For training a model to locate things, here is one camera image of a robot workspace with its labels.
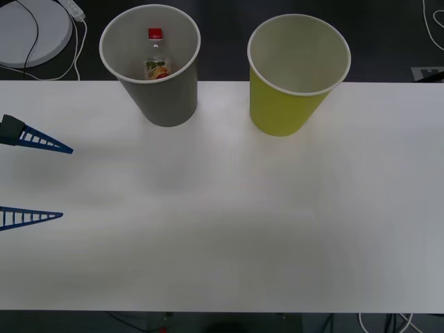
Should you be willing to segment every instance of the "yellow paper cup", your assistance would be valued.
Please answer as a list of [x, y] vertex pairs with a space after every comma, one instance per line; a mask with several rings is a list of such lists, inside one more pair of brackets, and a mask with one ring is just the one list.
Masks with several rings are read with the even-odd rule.
[[300, 14], [258, 26], [247, 54], [251, 119], [277, 137], [298, 131], [351, 65], [344, 37], [327, 22]]

